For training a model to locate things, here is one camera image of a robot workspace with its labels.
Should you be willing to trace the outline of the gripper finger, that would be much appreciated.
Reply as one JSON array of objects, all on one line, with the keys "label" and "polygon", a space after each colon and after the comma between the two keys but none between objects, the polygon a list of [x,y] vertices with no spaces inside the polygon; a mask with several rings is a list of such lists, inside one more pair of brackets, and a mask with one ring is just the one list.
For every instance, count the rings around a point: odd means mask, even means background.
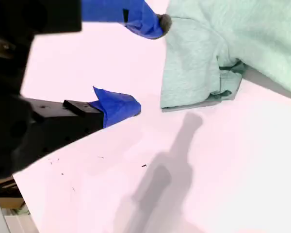
[{"label": "gripper finger", "polygon": [[145,0],[83,0],[83,22],[118,23],[146,39],[165,36],[172,25],[167,14],[156,14]]},{"label": "gripper finger", "polygon": [[92,133],[141,113],[131,95],[94,88],[96,101],[52,102],[27,98],[31,116],[22,144],[15,151],[13,172]]}]

